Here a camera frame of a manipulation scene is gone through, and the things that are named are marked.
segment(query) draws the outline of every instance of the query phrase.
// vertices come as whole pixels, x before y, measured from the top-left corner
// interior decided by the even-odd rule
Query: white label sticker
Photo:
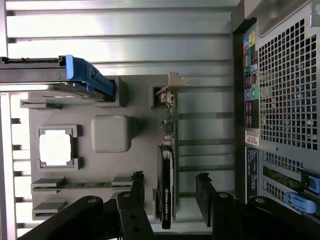
[[[259,146],[259,132],[257,131],[245,131],[245,143],[255,146]]]

